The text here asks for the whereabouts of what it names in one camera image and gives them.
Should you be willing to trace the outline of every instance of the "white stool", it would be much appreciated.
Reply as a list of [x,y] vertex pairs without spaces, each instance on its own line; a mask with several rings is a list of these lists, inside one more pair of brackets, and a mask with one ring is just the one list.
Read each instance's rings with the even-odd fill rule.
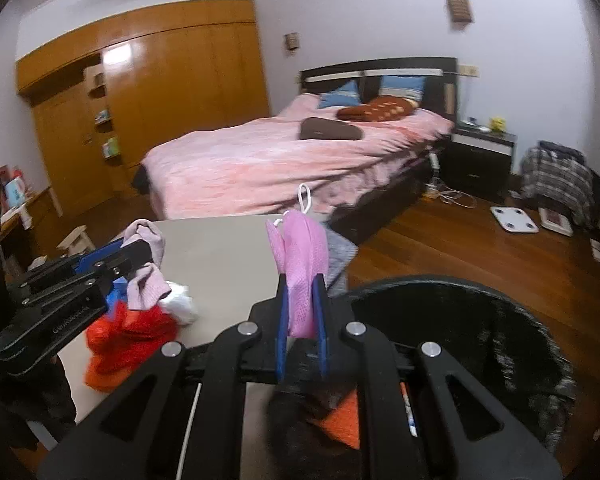
[[86,231],[86,225],[75,228],[58,244],[58,249],[66,253],[67,256],[83,253],[85,250],[94,251],[96,246],[93,245]]

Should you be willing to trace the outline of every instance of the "plaid shirt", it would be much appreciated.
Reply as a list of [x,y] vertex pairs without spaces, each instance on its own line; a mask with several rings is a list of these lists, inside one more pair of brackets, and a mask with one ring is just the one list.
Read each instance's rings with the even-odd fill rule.
[[593,197],[589,168],[569,157],[535,147],[522,161],[522,198],[543,195],[567,206],[577,225],[590,222]]

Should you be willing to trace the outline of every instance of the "yellow object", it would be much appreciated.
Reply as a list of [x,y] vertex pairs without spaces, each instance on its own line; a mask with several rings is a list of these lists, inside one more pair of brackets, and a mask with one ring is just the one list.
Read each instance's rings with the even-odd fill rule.
[[502,117],[492,117],[489,119],[489,127],[494,132],[504,132],[507,129],[507,121],[505,121]]

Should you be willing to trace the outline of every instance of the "power outlet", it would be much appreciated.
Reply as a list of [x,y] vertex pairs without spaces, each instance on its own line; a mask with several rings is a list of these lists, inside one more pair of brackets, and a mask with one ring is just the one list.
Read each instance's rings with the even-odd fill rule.
[[467,77],[480,77],[478,67],[475,65],[458,65],[458,73]]

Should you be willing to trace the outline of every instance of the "brown pillow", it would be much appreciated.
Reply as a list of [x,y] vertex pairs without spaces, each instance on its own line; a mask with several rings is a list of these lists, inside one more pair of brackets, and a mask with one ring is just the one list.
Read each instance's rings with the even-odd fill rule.
[[415,107],[409,100],[386,95],[371,99],[366,105],[341,108],[336,113],[336,117],[342,121],[378,123],[397,121],[413,114],[414,110]]
[[308,117],[300,124],[298,139],[359,140],[362,139],[362,130],[342,121]]

